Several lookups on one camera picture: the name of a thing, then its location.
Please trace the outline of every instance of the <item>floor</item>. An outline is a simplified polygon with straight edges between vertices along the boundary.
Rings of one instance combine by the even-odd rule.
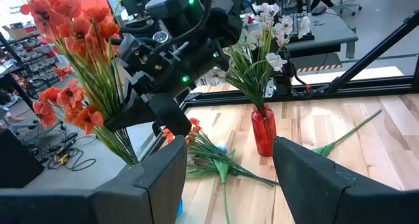
[[[344,3],[360,4],[363,7],[361,11],[357,11],[355,16],[352,16],[348,11],[344,11],[342,14],[342,19],[349,26],[356,28],[359,41],[355,44],[355,59],[358,60],[397,29],[405,18],[412,15],[418,8],[419,0],[344,0]],[[419,54],[418,39],[419,29],[416,28],[383,53],[381,57]],[[338,53],[340,60],[347,60],[345,53],[346,45],[343,45],[342,50]],[[417,56],[377,60],[368,67],[397,66],[404,75],[412,75],[416,61]],[[346,70],[353,64],[343,64],[342,69],[324,72]]]
[[[359,41],[356,43],[355,58],[359,59],[383,38],[388,36],[395,28],[402,24],[404,18],[412,14],[417,9],[419,0],[352,0],[352,3],[360,3],[363,10],[355,16],[344,12],[342,18],[351,26],[357,28]],[[389,49],[383,56],[395,56],[400,54],[416,54],[419,52],[417,48],[417,40],[419,39],[419,30],[412,31],[402,41]],[[345,47],[338,54],[341,60],[345,60]],[[416,58],[397,58],[392,60],[376,61],[369,67],[383,67],[395,65],[404,75],[413,73]],[[343,68],[328,71],[343,71],[348,69],[352,63],[344,64]],[[17,103],[11,108],[14,115],[21,115],[27,118],[34,118],[35,115],[29,111],[27,105],[23,102]],[[67,133],[77,131],[71,126],[67,127]],[[151,136],[151,125],[142,124],[129,128],[132,141],[136,151],[141,152],[143,146],[148,144]],[[44,141],[45,144],[54,144],[60,140],[61,132],[53,131],[49,134],[49,140]],[[118,157],[111,154],[100,142],[93,141],[88,145],[84,145],[93,138],[85,138],[76,143],[75,146],[81,146],[84,151],[83,158],[95,158],[97,162],[80,172],[72,172],[65,168],[58,170],[45,170],[37,179],[33,180],[26,189],[92,189],[101,185],[103,182],[115,177],[123,168],[124,163]]]

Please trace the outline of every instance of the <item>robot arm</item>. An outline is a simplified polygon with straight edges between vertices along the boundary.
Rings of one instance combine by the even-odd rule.
[[[243,0],[151,0],[147,12],[162,21],[172,39],[161,44],[127,35],[118,48],[132,78],[126,84],[124,109],[106,122],[110,130],[160,121],[175,135],[187,135],[189,120],[174,97],[210,69],[228,70],[222,48],[240,38]]]

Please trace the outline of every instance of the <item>office chair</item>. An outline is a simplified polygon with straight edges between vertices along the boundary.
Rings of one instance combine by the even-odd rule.
[[[35,127],[39,126],[39,122],[37,120],[26,119],[22,122],[9,122],[7,120],[7,113],[9,109],[6,107],[0,107],[0,119],[3,119],[7,125],[7,129],[9,129],[15,136],[19,135],[18,129],[22,128],[29,128],[34,129]]]
[[[344,4],[343,0],[340,0],[339,4],[335,4],[333,6],[333,9],[335,10],[339,10],[339,13],[342,14],[343,10],[350,10],[351,11],[351,15],[355,16],[355,11],[352,9],[354,7],[358,7],[358,10],[362,10],[362,6],[360,4]]]

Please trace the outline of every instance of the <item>workbench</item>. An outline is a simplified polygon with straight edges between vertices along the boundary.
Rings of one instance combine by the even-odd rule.
[[[340,73],[306,77],[329,81]],[[396,67],[365,69],[358,78],[402,75]],[[203,86],[205,92],[232,90]],[[381,114],[338,145],[328,159],[398,190],[419,189],[419,95],[379,96],[269,103],[275,113],[278,136],[306,148],[321,147],[337,140],[369,115]],[[188,118],[201,121],[213,143],[227,141],[235,149],[234,160],[251,172],[276,179],[272,158],[261,157],[251,126],[251,104],[192,107]],[[177,224],[225,223],[223,190],[219,176],[188,179],[183,190],[183,213]],[[227,179],[231,223],[294,223],[281,187],[242,176]]]

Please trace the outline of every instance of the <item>glass vase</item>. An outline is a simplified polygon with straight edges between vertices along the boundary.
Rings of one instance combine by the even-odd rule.
[[[256,106],[253,107],[251,123],[255,133],[257,152],[264,157],[271,157],[276,127],[274,112],[269,109],[267,103],[264,104],[262,110],[257,109]]]

